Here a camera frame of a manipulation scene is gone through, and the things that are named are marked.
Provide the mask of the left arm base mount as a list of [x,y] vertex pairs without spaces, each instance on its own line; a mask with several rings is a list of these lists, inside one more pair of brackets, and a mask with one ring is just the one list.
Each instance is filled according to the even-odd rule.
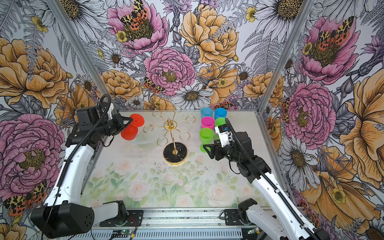
[[126,210],[122,217],[103,221],[100,227],[140,227],[143,220],[143,210]]

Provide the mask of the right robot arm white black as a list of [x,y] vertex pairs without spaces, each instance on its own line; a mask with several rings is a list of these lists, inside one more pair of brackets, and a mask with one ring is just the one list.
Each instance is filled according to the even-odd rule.
[[274,212],[266,213],[257,201],[249,198],[238,205],[240,222],[254,224],[273,240],[328,240],[330,235],[307,220],[283,191],[268,164],[254,155],[246,132],[215,128],[219,139],[204,145],[211,159],[226,158],[237,164],[240,174],[263,195]]

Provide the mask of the pink wine glass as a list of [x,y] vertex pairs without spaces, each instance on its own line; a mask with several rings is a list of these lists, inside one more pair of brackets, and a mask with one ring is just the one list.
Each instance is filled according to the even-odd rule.
[[201,128],[204,129],[204,128],[209,128],[211,130],[213,130],[215,127],[215,119],[212,118],[212,117],[204,117],[202,118],[201,120]]

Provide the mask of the green wine glass front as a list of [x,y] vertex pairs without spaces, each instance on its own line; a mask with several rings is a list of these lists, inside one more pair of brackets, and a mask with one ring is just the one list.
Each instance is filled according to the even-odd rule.
[[[216,120],[215,120],[215,126],[216,127],[218,127],[218,126],[221,126],[221,125],[225,125],[226,124],[226,120],[225,120],[225,118],[217,118]],[[219,140],[220,138],[219,138],[219,135],[218,134],[215,134],[214,135],[214,140],[216,141],[216,140]]]

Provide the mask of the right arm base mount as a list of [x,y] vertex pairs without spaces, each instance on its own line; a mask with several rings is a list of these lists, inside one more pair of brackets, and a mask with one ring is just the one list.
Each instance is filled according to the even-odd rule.
[[242,218],[238,209],[224,209],[220,219],[225,221],[226,226],[256,226],[256,224]]

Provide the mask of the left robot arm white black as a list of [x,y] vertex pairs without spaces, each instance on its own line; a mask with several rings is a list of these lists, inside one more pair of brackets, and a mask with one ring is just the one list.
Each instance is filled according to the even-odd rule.
[[127,220],[123,201],[95,208],[81,205],[83,183],[98,143],[104,137],[120,134],[133,121],[112,111],[107,104],[79,110],[79,122],[67,138],[64,165],[55,186],[43,206],[31,213],[31,220],[43,237],[71,237],[87,233],[93,225],[105,221]]

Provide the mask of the red wine glass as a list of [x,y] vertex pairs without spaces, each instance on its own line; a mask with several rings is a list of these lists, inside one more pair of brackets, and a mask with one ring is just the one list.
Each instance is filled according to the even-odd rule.
[[139,114],[130,115],[132,122],[121,132],[121,137],[127,141],[134,140],[139,132],[139,128],[145,123],[144,118]]

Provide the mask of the blue wine glass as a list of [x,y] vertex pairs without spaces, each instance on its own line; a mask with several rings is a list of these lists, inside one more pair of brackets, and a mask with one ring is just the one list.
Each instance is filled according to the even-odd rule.
[[202,108],[200,113],[201,113],[201,119],[205,117],[210,117],[210,118],[214,117],[214,110],[211,108]]
[[214,117],[215,117],[215,120],[218,119],[218,118],[226,118],[227,117],[227,110],[224,109],[224,108],[217,108],[215,109],[215,113],[214,113]]

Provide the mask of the blue wine glass front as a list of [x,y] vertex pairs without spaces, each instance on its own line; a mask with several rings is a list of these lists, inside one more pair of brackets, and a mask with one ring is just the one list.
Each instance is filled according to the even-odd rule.
[[201,119],[205,117],[210,117],[210,118],[214,117],[214,110],[211,108],[202,108],[200,113],[201,113]]

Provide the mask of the green wine glass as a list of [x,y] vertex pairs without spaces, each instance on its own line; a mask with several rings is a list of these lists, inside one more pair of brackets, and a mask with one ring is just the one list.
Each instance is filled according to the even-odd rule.
[[[226,124],[226,120],[225,120],[225,118],[217,118],[216,120],[215,120],[215,126],[216,127],[218,127],[218,126],[221,126],[221,125],[225,125]],[[216,141],[216,140],[219,140],[220,138],[219,138],[219,135],[218,134],[215,134],[214,135],[214,140]]]
[[206,153],[206,150],[204,149],[204,145],[209,145],[213,141],[214,137],[214,131],[210,128],[202,128],[199,132],[201,145],[200,145],[200,151],[202,153]]

